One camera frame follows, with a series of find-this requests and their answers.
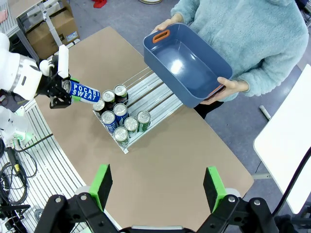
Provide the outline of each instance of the bin handle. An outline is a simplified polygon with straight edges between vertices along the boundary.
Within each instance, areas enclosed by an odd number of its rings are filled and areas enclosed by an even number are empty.
[[[168,37],[169,35],[170,35],[170,30],[162,31],[152,38],[152,42],[155,44],[159,42],[160,40],[163,40],[164,38]]]

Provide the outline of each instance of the black pants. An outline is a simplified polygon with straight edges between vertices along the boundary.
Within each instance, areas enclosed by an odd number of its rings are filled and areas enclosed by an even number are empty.
[[[203,118],[205,119],[206,115],[213,111],[214,109],[220,107],[224,102],[216,101],[210,105],[205,104],[199,104],[194,109],[195,111]]]

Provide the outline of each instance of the white table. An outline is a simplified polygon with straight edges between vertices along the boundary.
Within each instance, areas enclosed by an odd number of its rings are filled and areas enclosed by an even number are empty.
[[[282,193],[311,146],[311,66],[254,141],[254,149]],[[311,160],[307,162],[287,198],[298,214],[311,192]]]

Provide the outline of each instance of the person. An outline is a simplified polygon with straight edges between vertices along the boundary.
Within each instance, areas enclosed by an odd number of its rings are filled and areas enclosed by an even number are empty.
[[[260,96],[279,86],[306,50],[309,34],[295,0],[180,0],[172,18],[157,25],[190,28],[232,67],[233,78],[219,77],[222,91],[195,110],[205,118],[240,92]]]

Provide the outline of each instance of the fluffy blue sweater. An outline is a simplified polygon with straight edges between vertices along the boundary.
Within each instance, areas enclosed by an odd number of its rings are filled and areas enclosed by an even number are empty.
[[[249,97],[279,86],[308,44],[294,0],[180,0],[175,13],[231,65],[234,80],[248,83]]]

